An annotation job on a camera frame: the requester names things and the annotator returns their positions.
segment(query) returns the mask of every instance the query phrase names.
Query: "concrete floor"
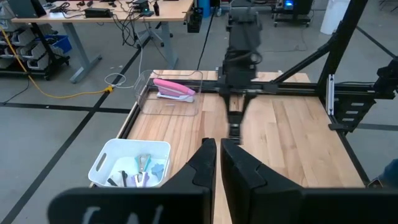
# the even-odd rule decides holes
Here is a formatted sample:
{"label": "concrete floor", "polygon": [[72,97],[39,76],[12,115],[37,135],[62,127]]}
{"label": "concrete floor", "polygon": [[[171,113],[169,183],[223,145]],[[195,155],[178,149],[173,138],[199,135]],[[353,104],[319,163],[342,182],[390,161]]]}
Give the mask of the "concrete floor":
{"label": "concrete floor", "polygon": [[[398,11],[390,13],[395,5],[387,5],[380,11],[377,1],[370,1],[359,25],[392,52],[398,52],[396,40],[398,30]],[[286,71],[304,57],[325,43],[329,36],[319,33],[323,18],[322,11],[316,11],[309,28],[293,27],[280,24],[273,28],[271,15],[261,15],[264,30],[261,33],[262,45],[259,51],[264,60],[258,66],[259,71]],[[179,55],[176,69],[194,70],[197,67],[200,51],[209,24],[205,19],[199,34],[188,34],[181,22],[171,23],[174,33],[172,43]],[[220,66],[228,44],[224,29],[225,16],[215,17],[201,61],[200,70],[214,70]],[[60,24],[53,27],[64,33]],[[63,67],[50,82],[37,80],[42,89],[54,95],[68,95],[81,91],[98,91],[106,84],[104,77],[113,72],[120,72],[127,61],[134,55],[135,49],[122,46],[120,31],[114,24],[97,26],[96,24],[76,24],[81,41],[88,55],[101,53],[103,60],[80,83],[71,84],[68,79],[78,69],[78,58],[75,51],[70,52],[71,65]],[[307,51],[278,52],[304,49]],[[311,81],[317,81],[326,58],[305,68]],[[348,50],[343,57],[336,79],[342,81],[374,81],[376,70],[386,66],[391,59],[382,50],[372,44],[358,31],[354,33]],[[132,85],[138,76],[139,58],[126,72],[127,85]],[[165,69],[166,63],[160,56],[153,42],[144,49],[142,69]],[[26,80],[1,78],[0,102],[8,99],[25,88]],[[11,100],[11,103],[37,103],[43,105],[94,106],[101,95],[88,95],[67,100],[56,100],[41,95],[34,87]],[[132,89],[116,90],[110,94],[101,107],[131,109],[134,103]],[[398,125],[395,112],[397,100],[378,101],[365,117],[364,123]],[[3,220],[18,200],[23,196],[35,178],[41,173],[55,152],[74,132],[79,123],[89,116],[87,111],[59,111],[26,108],[0,107],[0,174],[7,181],[0,183],[0,220]],[[103,144],[114,138],[126,114],[95,113],[88,124],[67,148],[55,167],[24,206],[17,206],[17,217],[12,223],[46,223],[46,210],[50,200],[63,190],[72,187],[86,187],[89,184],[87,173]],[[382,172],[391,159],[398,157],[398,133],[393,131],[375,131],[357,129],[347,135],[357,157],[372,179]]]}

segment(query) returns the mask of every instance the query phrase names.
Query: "blue bin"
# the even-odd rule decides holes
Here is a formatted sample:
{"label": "blue bin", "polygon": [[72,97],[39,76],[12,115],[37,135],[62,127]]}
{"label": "blue bin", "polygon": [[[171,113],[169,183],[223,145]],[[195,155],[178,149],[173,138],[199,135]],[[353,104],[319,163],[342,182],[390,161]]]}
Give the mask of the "blue bin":
{"label": "blue bin", "polygon": [[70,45],[69,38],[67,35],[46,35],[44,37],[46,39],[58,37],[58,41],[55,44],[53,44],[53,46],[61,48],[64,54],[68,53],[72,49],[72,46]]}

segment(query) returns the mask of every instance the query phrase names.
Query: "wooden table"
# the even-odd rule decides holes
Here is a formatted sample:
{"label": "wooden table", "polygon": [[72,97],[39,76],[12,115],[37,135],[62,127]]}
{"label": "wooden table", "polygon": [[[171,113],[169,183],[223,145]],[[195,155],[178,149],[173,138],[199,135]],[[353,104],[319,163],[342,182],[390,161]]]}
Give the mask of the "wooden table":
{"label": "wooden table", "polygon": [[[163,75],[192,73],[156,72]],[[269,81],[278,73],[261,72],[258,76],[257,81]],[[216,72],[203,72],[203,79],[215,80]],[[287,82],[309,82],[309,79],[306,74],[298,73]],[[173,176],[200,147],[202,138],[215,138],[220,149],[220,139],[228,135],[223,99],[211,93],[202,94],[200,99],[196,116],[139,114],[127,138],[169,142],[172,148],[170,176]],[[235,109],[242,105],[237,98],[231,104]],[[316,97],[260,95],[248,106],[241,130],[241,147],[304,187],[363,187],[343,144],[336,132],[329,130],[328,124],[330,120]],[[214,222],[231,223],[219,153],[217,157]]]}
{"label": "wooden table", "polygon": [[[76,3],[78,1],[68,1],[70,3],[69,9],[78,9]],[[62,14],[61,12],[52,13],[49,10],[46,11],[47,15],[44,15],[40,18],[15,18],[12,22],[30,22],[30,23],[38,23],[38,22],[61,22],[66,33],[69,36],[70,42],[72,44],[73,49],[79,51],[79,58],[81,63],[81,68],[71,77],[70,81],[72,83],[76,83],[80,81],[101,59],[100,55],[97,55],[94,59],[89,59],[87,57],[86,52],[84,51],[83,45],[79,39],[79,36],[73,26],[74,22],[114,22],[114,19],[119,19],[123,21],[125,19],[130,19],[128,17],[128,13],[126,11],[129,10],[129,6],[127,5],[128,1],[116,1],[115,4],[117,7],[110,6],[107,2],[99,2],[94,1],[92,7],[95,8],[107,8],[112,10],[113,14],[115,15],[113,18],[86,18],[83,14],[84,12],[68,12],[68,14]],[[65,3],[65,1],[57,1],[55,4],[60,6],[61,4]],[[159,0],[159,16],[151,16],[151,17],[142,17],[139,18],[137,21],[141,22],[161,22],[162,33],[161,37],[159,37],[154,30],[152,30],[150,24],[147,25],[148,29],[140,32],[138,34],[141,43],[143,43],[148,36],[155,36],[158,37],[161,42],[164,44],[164,54],[167,60],[168,69],[174,69],[175,64],[177,63],[178,57],[177,54],[173,51],[171,40],[170,40],[170,28],[169,22],[175,21],[184,21],[188,12],[193,4],[193,0],[178,0],[178,1],[163,1]],[[87,8],[87,5],[80,7],[81,10]],[[71,17],[82,14],[82,16],[73,17],[67,19],[65,17]],[[138,17],[138,14],[135,13],[132,17]],[[115,34],[117,38],[120,38],[121,34]]]}

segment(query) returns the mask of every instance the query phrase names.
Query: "desk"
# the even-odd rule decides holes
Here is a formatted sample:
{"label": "desk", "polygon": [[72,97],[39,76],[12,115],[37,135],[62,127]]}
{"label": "desk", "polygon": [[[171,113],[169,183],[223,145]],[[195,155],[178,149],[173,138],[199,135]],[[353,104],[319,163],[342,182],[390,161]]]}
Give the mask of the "desk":
{"label": "desk", "polygon": [[[192,71],[156,72],[185,75]],[[269,81],[278,73],[261,72],[258,76],[256,81]],[[203,79],[216,80],[216,72],[203,72]],[[309,79],[306,74],[298,73],[287,82],[309,82]],[[223,99],[217,94],[204,93],[200,100],[196,116],[138,114],[135,104],[118,137],[169,142],[170,176],[173,176],[200,147],[202,138],[215,138],[220,149],[221,138],[228,136]],[[238,101],[236,98],[231,102],[235,109],[242,105]],[[342,142],[328,124],[329,117],[316,97],[259,95],[246,111],[241,147],[304,187],[363,187]],[[231,223],[221,178],[220,151],[217,157],[214,223]]]}
{"label": "desk", "polygon": [[[60,6],[65,1],[57,1],[55,4]],[[128,13],[124,12],[123,9],[129,10],[127,5],[128,1],[116,1],[115,4],[117,7],[112,7],[108,5],[107,2],[99,2],[94,1],[92,7],[96,8],[108,8],[112,10],[113,14],[117,15],[117,18],[120,21],[125,20],[128,17]],[[77,1],[69,2],[70,9],[78,9],[76,6]],[[141,22],[161,22],[162,28],[162,41],[164,43],[164,51],[165,57],[168,63],[168,69],[174,69],[175,64],[177,63],[178,57],[177,54],[173,51],[171,41],[170,41],[170,29],[169,22],[175,21],[184,21],[186,17],[186,13],[188,12],[193,4],[193,0],[179,0],[179,1],[163,1],[159,0],[158,5],[160,9],[160,16],[151,16],[151,17],[142,17],[137,21]],[[77,16],[74,18],[67,19],[63,16],[62,13],[50,13],[49,10],[46,11],[47,15],[44,15],[40,18],[15,18],[12,22],[30,22],[30,23],[38,23],[38,22],[61,22],[66,33],[69,36],[70,42],[72,44],[73,49],[79,51],[79,59],[81,63],[81,68],[71,77],[70,81],[72,83],[76,83],[80,81],[89,71],[90,69],[101,59],[100,55],[97,55],[93,59],[89,59],[87,57],[86,52],[84,51],[83,45],[80,42],[79,36],[73,26],[74,22],[114,22],[113,18],[85,18],[85,16]],[[68,12],[67,17],[79,15],[82,12]]]}

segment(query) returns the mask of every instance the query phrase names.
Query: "table leg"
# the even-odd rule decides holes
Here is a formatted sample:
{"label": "table leg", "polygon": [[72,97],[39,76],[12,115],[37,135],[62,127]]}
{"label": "table leg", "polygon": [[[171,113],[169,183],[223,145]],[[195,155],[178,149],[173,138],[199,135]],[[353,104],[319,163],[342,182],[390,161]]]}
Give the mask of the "table leg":
{"label": "table leg", "polygon": [[81,68],[79,68],[79,70],[69,79],[72,83],[77,83],[87,75],[87,73],[97,64],[99,60],[102,59],[102,57],[101,55],[97,55],[93,60],[90,61],[73,24],[71,22],[64,22],[62,25],[69,37],[72,49],[78,51]]}
{"label": "table leg", "polygon": [[172,43],[170,39],[170,29],[169,23],[162,21],[162,39],[164,43],[164,52],[167,60],[167,69],[174,69],[175,64],[177,63],[178,57],[177,54],[173,51]]}

